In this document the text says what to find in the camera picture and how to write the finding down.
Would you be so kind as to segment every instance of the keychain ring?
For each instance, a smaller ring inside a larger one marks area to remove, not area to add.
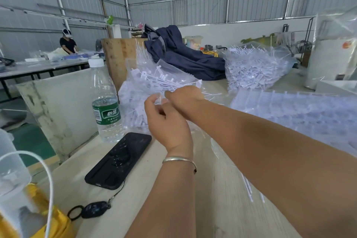
[[[78,208],[81,208],[81,212],[79,213],[78,216],[74,217],[74,218],[71,218],[70,217],[70,214],[75,210],[75,209],[78,209]],[[82,205],[77,205],[77,206],[74,206],[72,209],[69,210],[69,212],[67,213],[67,217],[71,220],[71,221],[74,221],[78,218],[81,217],[81,214],[82,214],[82,211],[83,211],[84,207]]]

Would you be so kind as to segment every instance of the black phone case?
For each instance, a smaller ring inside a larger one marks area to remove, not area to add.
[[[146,134],[127,133],[84,177],[88,184],[118,189],[150,144]]]

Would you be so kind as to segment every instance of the table leg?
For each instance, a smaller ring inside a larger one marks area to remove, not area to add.
[[[2,80],[1,80],[1,84],[2,84],[2,86],[4,87],[4,90],[5,90],[5,93],[6,93],[7,97],[8,97],[9,99],[12,99],[12,98],[11,98],[10,91],[9,91],[9,88],[8,88],[7,85],[6,85],[5,80],[2,79]]]

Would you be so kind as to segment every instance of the bottle cap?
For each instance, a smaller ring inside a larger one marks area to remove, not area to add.
[[[104,66],[104,60],[102,58],[90,58],[88,60],[89,67],[91,68],[97,68],[97,67],[103,67]]]

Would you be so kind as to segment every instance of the green bottle label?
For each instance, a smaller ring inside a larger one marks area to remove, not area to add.
[[[94,106],[94,116],[98,124],[108,125],[120,120],[119,104],[114,103],[105,106]]]

